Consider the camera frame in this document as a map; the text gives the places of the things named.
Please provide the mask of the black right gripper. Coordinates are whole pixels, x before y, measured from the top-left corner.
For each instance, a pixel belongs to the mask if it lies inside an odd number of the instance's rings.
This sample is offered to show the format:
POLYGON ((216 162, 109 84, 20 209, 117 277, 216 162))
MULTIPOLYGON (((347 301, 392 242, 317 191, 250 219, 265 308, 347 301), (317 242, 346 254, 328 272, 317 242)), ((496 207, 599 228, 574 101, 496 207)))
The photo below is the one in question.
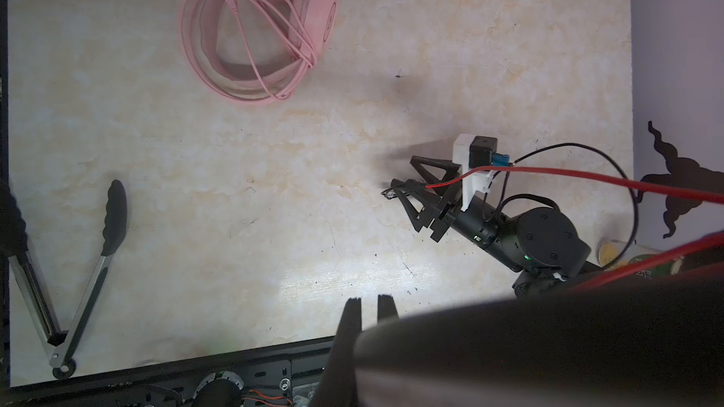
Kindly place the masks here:
POLYGON ((412 156, 410 164, 424 182, 393 179, 382 191, 387 200, 399 200, 416 232, 427 228, 435 242, 450 231, 456 231, 476 246, 491 246, 500 231, 500 221, 493 218, 496 208, 474 196, 463 211, 460 200, 444 200, 446 187, 429 188, 427 184, 452 181, 460 165, 452 160, 412 156))

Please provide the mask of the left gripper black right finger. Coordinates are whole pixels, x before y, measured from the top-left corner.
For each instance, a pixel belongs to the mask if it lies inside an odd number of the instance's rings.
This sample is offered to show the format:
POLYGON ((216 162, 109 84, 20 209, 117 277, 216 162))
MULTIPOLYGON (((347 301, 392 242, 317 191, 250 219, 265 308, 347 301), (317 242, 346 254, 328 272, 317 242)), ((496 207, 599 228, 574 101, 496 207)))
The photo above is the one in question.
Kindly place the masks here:
POLYGON ((388 294, 377 297, 377 324, 397 320, 399 313, 394 298, 388 294))

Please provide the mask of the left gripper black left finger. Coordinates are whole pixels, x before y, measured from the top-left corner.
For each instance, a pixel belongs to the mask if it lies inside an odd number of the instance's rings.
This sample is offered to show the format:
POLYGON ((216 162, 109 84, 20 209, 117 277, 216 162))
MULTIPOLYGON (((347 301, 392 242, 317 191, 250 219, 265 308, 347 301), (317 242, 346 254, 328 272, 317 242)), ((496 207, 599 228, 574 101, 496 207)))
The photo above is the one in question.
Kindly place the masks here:
POLYGON ((362 331, 361 314, 359 298, 352 298, 345 303, 322 380, 310 406, 357 405, 354 345, 362 331))

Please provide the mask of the white black headphones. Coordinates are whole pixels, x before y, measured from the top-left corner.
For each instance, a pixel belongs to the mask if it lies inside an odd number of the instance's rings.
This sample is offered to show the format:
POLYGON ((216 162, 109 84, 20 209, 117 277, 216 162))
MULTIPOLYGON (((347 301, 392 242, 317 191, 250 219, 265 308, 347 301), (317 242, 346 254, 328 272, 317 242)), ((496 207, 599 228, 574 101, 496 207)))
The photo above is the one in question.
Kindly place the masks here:
POLYGON ((723 278, 401 318, 354 346, 363 406, 720 406, 723 278))

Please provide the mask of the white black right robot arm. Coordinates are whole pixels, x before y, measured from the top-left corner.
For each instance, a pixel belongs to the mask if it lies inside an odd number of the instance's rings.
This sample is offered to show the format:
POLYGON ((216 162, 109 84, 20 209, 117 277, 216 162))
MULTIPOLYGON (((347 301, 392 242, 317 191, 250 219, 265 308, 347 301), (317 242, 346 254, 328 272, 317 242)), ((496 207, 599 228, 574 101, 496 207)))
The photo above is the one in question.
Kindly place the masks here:
POLYGON ((417 232, 427 228, 431 239, 439 242, 454 230, 511 269, 518 275, 512 286, 518 298, 560 290, 579 274, 594 271, 586 262, 591 248, 554 201, 533 194, 514 195, 514 200, 530 200, 539 206, 510 218, 477 194, 464 205, 463 186, 454 182, 459 164, 414 156, 411 165, 422 180, 394 179, 382 195, 401 201, 417 232))

